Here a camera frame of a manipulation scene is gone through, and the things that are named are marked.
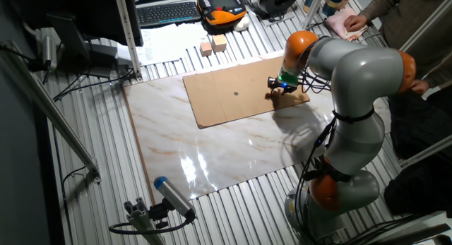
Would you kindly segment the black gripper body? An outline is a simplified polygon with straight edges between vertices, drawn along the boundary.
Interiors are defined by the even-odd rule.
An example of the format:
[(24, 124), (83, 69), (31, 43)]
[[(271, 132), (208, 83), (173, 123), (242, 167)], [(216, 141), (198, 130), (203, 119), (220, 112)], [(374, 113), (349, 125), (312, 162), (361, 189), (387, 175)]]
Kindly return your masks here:
[(275, 79), (275, 83), (273, 88), (277, 89), (277, 88), (281, 88), (282, 89), (282, 94), (285, 93), (292, 93), (294, 92), (297, 88), (298, 88), (298, 77), (294, 77), (294, 76), (288, 76), (288, 77), (283, 77), (283, 76), (278, 76)]

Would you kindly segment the person right hand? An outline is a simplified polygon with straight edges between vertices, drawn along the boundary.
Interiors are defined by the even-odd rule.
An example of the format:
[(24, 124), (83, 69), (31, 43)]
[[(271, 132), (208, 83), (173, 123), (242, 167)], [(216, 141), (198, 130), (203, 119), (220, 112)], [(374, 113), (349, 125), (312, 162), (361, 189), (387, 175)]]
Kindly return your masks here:
[(344, 26), (348, 32), (358, 31), (367, 24), (367, 18), (363, 15), (351, 15), (345, 22)]

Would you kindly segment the person left hand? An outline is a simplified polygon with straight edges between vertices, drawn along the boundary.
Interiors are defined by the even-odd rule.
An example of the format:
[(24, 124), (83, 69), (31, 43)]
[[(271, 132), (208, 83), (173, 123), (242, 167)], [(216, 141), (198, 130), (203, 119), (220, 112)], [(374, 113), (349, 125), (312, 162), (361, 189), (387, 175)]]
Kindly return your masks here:
[(429, 86), (428, 82), (425, 80), (415, 79), (411, 84), (411, 89), (415, 93), (417, 93), (419, 95), (423, 95), (426, 93), (426, 91), (428, 91), (428, 89), (430, 89), (430, 86)]

